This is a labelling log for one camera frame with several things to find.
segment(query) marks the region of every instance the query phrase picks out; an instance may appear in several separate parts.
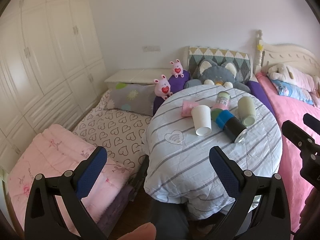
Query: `wardrobe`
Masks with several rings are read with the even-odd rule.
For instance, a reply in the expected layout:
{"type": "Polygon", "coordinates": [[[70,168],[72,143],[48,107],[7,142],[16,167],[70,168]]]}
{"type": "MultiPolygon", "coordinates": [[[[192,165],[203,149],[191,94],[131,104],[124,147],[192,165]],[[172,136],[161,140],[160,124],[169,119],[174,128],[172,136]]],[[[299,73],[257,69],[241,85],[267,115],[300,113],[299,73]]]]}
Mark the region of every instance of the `wardrobe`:
{"type": "Polygon", "coordinates": [[[51,124],[74,127],[106,78],[89,0],[11,0],[0,17],[0,167],[10,172],[51,124]]]}

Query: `striped tablecloth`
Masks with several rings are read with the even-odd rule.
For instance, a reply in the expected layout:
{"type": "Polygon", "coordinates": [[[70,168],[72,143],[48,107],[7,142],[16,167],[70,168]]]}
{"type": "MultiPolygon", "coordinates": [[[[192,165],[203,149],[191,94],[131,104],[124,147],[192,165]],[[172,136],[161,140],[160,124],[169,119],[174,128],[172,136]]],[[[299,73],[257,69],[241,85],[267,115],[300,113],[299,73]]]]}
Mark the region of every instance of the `striped tablecloth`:
{"type": "MultiPolygon", "coordinates": [[[[186,203],[195,220],[205,219],[234,202],[226,193],[209,162],[209,150],[219,146],[244,170],[271,177],[279,168],[282,154],[281,131],[271,112],[254,96],[238,89],[202,85],[182,90],[168,98],[151,119],[142,137],[142,149],[150,164],[145,191],[156,200],[186,203]],[[237,102],[253,98],[257,121],[241,143],[231,143],[212,122],[208,136],[197,136],[191,117],[182,117],[182,101],[196,101],[212,107],[220,91],[231,95],[230,111],[238,117],[237,102]]],[[[259,197],[252,203],[258,206],[259,197]]]]}

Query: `argyle patterned cover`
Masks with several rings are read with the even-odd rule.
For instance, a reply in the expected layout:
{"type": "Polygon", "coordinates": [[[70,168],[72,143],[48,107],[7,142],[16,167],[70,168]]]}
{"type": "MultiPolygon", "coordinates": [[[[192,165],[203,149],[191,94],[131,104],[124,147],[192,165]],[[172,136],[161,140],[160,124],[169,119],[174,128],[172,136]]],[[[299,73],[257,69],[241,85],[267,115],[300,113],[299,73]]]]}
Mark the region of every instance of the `argyle patterned cover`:
{"type": "Polygon", "coordinates": [[[236,81],[245,84],[251,77],[251,57],[244,52],[226,49],[189,47],[189,71],[196,78],[196,69],[204,59],[212,59],[218,65],[232,62],[237,69],[236,81]]]}

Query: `wall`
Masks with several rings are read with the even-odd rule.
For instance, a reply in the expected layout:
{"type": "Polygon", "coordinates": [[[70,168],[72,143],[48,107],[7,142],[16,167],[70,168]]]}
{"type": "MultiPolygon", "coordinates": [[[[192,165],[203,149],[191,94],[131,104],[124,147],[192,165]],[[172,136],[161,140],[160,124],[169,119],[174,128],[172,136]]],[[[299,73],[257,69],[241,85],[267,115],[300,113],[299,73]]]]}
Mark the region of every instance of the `wall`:
{"type": "Polygon", "coordinates": [[[254,54],[255,30],[268,43],[295,43],[320,58],[320,25],[305,0],[90,0],[102,53],[120,68],[169,68],[182,47],[254,54]],[[161,52],[142,52],[160,45],[161,52]]]}

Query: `pink quilt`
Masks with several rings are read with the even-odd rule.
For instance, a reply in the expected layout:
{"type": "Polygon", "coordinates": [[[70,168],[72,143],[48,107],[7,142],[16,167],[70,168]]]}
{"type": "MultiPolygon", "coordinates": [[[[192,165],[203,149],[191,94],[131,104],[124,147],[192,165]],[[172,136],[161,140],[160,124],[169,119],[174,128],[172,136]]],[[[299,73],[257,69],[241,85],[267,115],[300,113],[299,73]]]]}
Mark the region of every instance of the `pink quilt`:
{"type": "MultiPolygon", "coordinates": [[[[22,228],[34,177],[38,173],[44,174],[45,177],[55,177],[66,170],[74,170],[94,149],[95,146],[58,124],[53,124],[33,139],[8,178],[9,195],[22,228]]],[[[91,192],[81,200],[96,223],[127,183],[131,172],[131,168],[125,168],[108,157],[91,192]]],[[[60,196],[56,198],[66,225],[71,232],[76,233],[62,198],[60,196]]]]}
{"type": "MultiPolygon", "coordinates": [[[[302,120],[305,113],[320,119],[320,110],[295,98],[278,95],[276,88],[264,74],[258,73],[256,77],[272,105],[279,126],[281,127],[284,121],[290,120],[320,144],[320,136],[307,127],[302,120]]],[[[295,232],[299,228],[300,212],[304,207],[304,201],[313,186],[300,176],[302,159],[299,149],[284,136],[282,140],[283,152],[278,173],[282,176],[289,200],[291,230],[295,232]]]]}

